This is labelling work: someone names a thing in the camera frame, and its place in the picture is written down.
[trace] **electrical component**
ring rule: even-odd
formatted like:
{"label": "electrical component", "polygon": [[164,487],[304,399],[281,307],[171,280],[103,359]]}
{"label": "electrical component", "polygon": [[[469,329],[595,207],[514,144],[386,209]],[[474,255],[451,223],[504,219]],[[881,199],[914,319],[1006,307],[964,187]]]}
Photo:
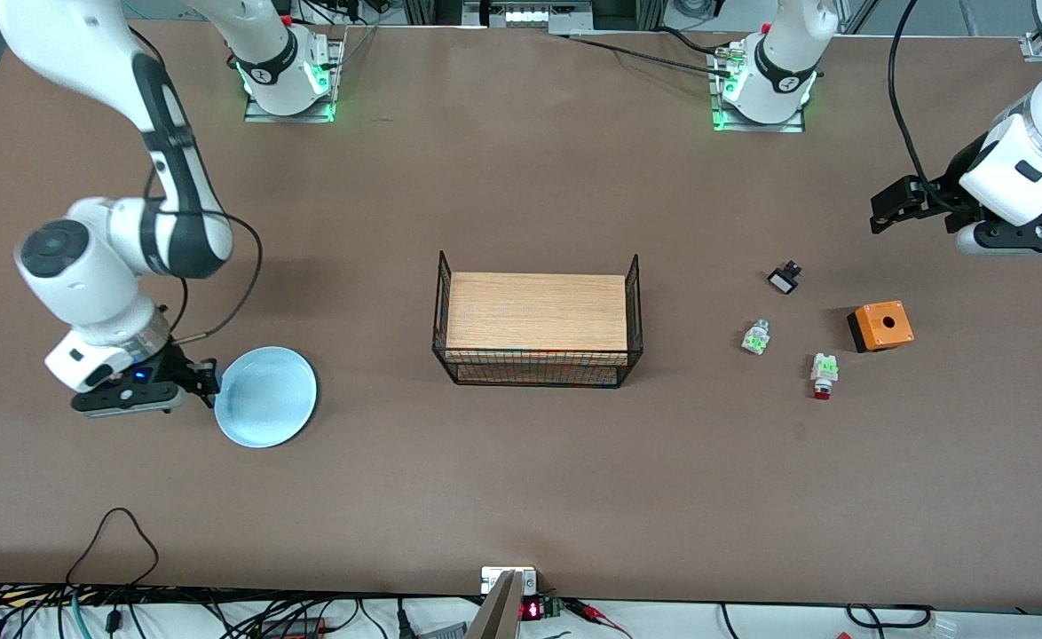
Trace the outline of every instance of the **electrical component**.
{"label": "electrical component", "polygon": [[826,355],[817,352],[813,357],[813,396],[817,399],[829,399],[833,396],[833,382],[837,380],[837,355]]}
{"label": "electrical component", "polygon": [[741,339],[741,347],[751,351],[754,355],[765,352],[765,347],[770,343],[770,323],[765,319],[758,319],[746,335]]}
{"label": "electrical component", "polygon": [[848,315],[857,352],[888,350],[915,339],[899,300],[866,303]]}
{"label": "electrical component", "polygon": [[776,288],[784,294],[792,294],[793,289],[797,288],[797,276],[801,274],[801,267],[797,266],[796,262],[790,260],[782,268],[774,268],[773,272],[770,272],[769,277],[765,278],[766,282],[773,284],[773,288]]}
{"label": "electrical component", "polygon": [[106,632],[107,635],[111,635],[115,634],[116,631],[119,631],[120,628],[123,628],[123,614],[119,611],[110,611],[106,613],[106,622],[103,623],[103,632]]}

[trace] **metal mounting plate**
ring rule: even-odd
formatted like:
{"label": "metal mounting plate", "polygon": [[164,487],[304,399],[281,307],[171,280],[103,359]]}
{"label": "metal mounting plate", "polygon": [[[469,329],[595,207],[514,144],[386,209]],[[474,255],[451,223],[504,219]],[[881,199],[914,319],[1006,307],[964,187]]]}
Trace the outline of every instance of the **metal mounting plate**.
{"label": "metal mounting plate", "polygon": [[273,115],[262,109],[252,96],[245,104],[245,122],[305,122],[306,124],[323,124],[336,121],[336,101],[339,100],[339,77],[344,60],[344,42],[342,40],[327,41],[326,54],[320,52],[317,64],[331,64],[327,70],[327,93],[312,105],[294,115]]}
{"label": "metal mounting plate", "polygon": [[[721,60],[716,56],[706,56],[706,66],[710,69],[725,69],[728,72],[736,72],[731,68],[731,62]],[[725,85],[731,81],[730,78],[719,77],[706,74],[711,84],[711,117],[715,120],[715,130],[760,130],[765,133],[804,133],[805,131],[805,108],[800,106],[797,113],[793,114],[786,122],[777,124],[762,124],[753,122],[748,117],[741,115],[735,105],[723,100],[722,93]]]}
{"label": "metal mounting plate", "polygon": [[537,594],[537,569],[532,566],[481,566],[481,594],[489,594],[504,570],[520,571],[524,577],[524,595]]}

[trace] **green led light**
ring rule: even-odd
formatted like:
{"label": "green led light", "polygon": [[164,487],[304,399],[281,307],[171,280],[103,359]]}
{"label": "green led light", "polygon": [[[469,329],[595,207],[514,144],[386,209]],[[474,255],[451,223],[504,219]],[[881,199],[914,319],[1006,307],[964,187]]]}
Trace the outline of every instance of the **green led light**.
{"label": "green led light", "polygon": [[304,74],[308,76],[308,81],[312,83],[312,90],[316,93],[326,93],[327,91],[327,72],[323,69],[315,68],[307,63],[302,66],[304,69]]}
{"label": "green led light", "polygon": [[249,78],[245,76],[245,69],[241,69],[240,64],[237,65],[237,73],[238,75],[241,75],[241,83],[245,85],[245,93],[248,93],[250,94],[250,96],[252,96],[253,90],[249,89]]}

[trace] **light blue bowl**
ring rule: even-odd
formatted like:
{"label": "light blue bowl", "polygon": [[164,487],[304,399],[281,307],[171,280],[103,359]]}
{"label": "light blue bowl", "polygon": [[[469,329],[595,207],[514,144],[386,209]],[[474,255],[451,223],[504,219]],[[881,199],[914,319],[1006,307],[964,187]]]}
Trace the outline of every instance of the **light blue bowl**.
{"label": "light blue bowl", "polygon": [[225,437],[249,448],[269,448],[301,432],[316,397],[307,361],[295,350],[267,345],[225,369],[213,413]]}

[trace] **orange box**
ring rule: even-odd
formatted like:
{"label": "orange box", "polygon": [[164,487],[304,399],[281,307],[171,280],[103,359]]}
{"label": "orange box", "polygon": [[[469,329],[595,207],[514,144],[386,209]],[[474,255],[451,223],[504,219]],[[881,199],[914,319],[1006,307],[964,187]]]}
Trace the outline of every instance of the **orange box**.
{"label": "orange box", "polygon": [[866,303],[848,316],[857,352],[887,350],[915,339],[908,313],[899,300]]}

